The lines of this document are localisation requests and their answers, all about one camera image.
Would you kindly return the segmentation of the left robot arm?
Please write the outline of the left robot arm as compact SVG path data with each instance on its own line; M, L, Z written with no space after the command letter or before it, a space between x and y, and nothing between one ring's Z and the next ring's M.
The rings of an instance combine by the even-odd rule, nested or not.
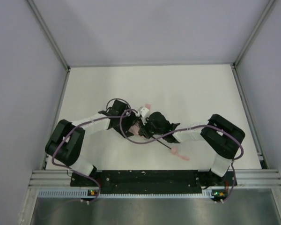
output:
M60 120L45 146L46 154L81 174L94 176L96 167L81 155L84 138L111 128L120 135L133 136L129 130L139 117L128 109L129 104L115 99L112 106L89 118L73 122Z

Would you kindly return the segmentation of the pink and black folding umbrella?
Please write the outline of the pink and black folding umbrella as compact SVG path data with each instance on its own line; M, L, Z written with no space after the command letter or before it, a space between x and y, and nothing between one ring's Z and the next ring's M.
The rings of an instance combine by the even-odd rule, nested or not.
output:
M159 136L162 136L162 135L164 135L164 134L174 130L179 125L179 123L178 124L170 123L168 120L166 120L166 118L160 112L150 113L150 116L146 119L146 121L148 121L148 120L156 120L158 122L158 133L159 133L158 135ZM134 135L140 136L138 134L138 131L140 129L139 125L141 123L142 122L141 122L141 120L138 117L137 122L132 126L132 132L134 133ZM157 139L155 137L155 135L153 137L151 137L150 139L146 139L146 140L147 141L151 141L152 140L152 141L158 142L158 143L162 144L163 146L165 146L167 149L169 149L169 151L170 151L170 153L172 155L175 155L175 156L179 157L182 160L189 161L189 157L180 155L178 153L178 150L177 150L176 147L168 146L166 143L163 143L160 139Z

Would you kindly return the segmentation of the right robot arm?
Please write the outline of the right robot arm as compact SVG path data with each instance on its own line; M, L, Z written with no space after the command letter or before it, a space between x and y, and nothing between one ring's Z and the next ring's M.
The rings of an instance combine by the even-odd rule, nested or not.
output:
M242 129L218 114L213 114L206 123L189 126L171 123L160 112L140 112L138 115L138 134L147 139L158 135L168 143L206 141L216 152L210 172L221 178L225 176L245 138Z

